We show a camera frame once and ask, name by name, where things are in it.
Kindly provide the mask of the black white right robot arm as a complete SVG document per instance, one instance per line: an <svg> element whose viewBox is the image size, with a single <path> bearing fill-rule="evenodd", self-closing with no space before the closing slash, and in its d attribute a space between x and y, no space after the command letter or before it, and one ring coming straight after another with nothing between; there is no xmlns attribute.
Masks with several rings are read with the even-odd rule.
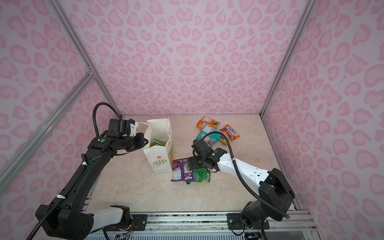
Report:
<svg viewBox="0 0 384 240"><path fill-rule="evenodd" d="M248 202L238 215L237 225L246 229L262 228L266 218L275 221L290 218L288 210L295 194L280 170L274 168L268 171L254 167L233 158L231 151L221 148L213 150L203 140L194 140L192 148L194 156L188 158L191 169L224 172L237 177L243 187L256 198Z"/></svg>

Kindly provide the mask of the white paper bag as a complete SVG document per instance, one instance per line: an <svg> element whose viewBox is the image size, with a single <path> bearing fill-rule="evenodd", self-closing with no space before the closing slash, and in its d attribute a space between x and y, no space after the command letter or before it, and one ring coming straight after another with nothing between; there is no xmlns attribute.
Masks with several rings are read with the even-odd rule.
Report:
<svg viewBox="0 0 384 240"><path fill-rule="evenodd" d="M152 119L145 122L147 129L145 138L149 143L143 147L144 154L154 174L172 172L173 138L170 118ZM166 145L150 147L153 139L164 142Z"/></svg>

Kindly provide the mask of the green Fox's candy packet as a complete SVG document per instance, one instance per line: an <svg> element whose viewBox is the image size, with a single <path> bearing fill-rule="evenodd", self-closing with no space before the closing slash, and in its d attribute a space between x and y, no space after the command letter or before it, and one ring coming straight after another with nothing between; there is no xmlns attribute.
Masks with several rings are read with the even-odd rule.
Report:
<svg viewBox="0 0 384 240"><path fill-rule="evenodd" d="M161 147L164 147L166 144L162 141L159 141L157 139L153 139L153 141L151 142L150 144L150 147L153 147L153 146L161 146Z"/></svg>

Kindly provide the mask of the purple candy packet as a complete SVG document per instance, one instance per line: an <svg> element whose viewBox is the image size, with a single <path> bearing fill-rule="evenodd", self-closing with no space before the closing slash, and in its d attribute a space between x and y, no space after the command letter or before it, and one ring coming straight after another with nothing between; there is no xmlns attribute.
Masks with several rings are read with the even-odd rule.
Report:
<svg viewBox="0 0 384 240"><path fill-rule="evenodd" d="M172 182L194 182L194 172L190 169L188 159L178 159L173 161Z"/></svg>

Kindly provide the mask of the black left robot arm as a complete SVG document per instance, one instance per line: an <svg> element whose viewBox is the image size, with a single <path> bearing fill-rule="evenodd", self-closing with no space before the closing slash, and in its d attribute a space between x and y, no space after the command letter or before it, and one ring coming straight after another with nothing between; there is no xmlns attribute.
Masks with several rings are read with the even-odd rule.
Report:
<svg viewBox="0 0 384 240"><path fill-rule="evenodd" d="M66 186L48 205L40 205L36 210L38 223L28 235L31 240L40 228L49 237L83 240L96 222L94 216L82 212L86 198L107 163L119 150L127 153L142 149L148 140L144 133L132 136L95 137L82 162Z"/></svg>

